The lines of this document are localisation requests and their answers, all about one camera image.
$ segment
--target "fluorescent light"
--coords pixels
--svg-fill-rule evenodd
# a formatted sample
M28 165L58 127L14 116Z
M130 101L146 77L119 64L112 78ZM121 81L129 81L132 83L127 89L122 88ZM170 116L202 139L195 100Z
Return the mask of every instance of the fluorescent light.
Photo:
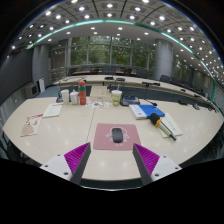
M47 11L45 15L49 16L50 14L51 14L51 11Z

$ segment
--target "computer mouse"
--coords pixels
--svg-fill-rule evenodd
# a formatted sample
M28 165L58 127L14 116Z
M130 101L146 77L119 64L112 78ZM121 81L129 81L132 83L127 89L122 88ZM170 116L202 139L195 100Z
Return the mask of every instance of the computer mouse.
M112 138L113 141L116 143L123 142L123 133L120 128L113 128L112 129Z
M200 107L198 106L197 103L195 103L195 104L193 105L193 107L194 107L196 110L200 110Z

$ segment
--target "book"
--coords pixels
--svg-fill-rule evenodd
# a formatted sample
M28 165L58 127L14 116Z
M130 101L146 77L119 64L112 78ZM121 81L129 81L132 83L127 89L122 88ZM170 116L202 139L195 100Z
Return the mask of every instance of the book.
M20 136L23 137L23 136L29 136L29 135L36 135L38 133L42 116L43 114L38 114L38 115L27 117L27 120L25 121L25 124L23 126Z
M63 103L49 104L47 109L44 112L43 117L59 116L62 106L63 106Z
M173 132L175 136L183 134L176 122L170 116L170 114L166 113L165 117L162 118L162 122L170 129L170 131ZM160 128L159 130L164 138L169 137L163 130L161 130Z
M165 113L154 105L129 105L129 107L136 119L147 119L152 113L156 113L160 117L165 116Z

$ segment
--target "bottle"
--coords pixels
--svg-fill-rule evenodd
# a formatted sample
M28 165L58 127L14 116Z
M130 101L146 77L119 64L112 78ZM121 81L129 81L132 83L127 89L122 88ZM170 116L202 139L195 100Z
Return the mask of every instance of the bottle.
M80 105L86 105L86 83L85 81L79 82L79 99Z

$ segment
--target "white table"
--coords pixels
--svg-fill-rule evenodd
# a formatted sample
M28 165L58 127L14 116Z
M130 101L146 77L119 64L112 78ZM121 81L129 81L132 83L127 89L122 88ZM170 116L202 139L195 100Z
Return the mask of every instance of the white table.
M89 180L131 180L140 178L132 150L112 151L93 149L97 123L134 124L142 146L158 155L165 154L181 164L197 154L215 136L223 123L221 113L191 105L155 101L158 108L169 113L183 132L174 142L163 138L148 119L136 120L128 107L91 109L81 105L64 105L59 117L43 118L37 135L20 137L26 117L45 111L56 97L26 100L7 120L3 127L9 139L33 160L44 164L57 153L65 154L91 142L92 152L83 173Z

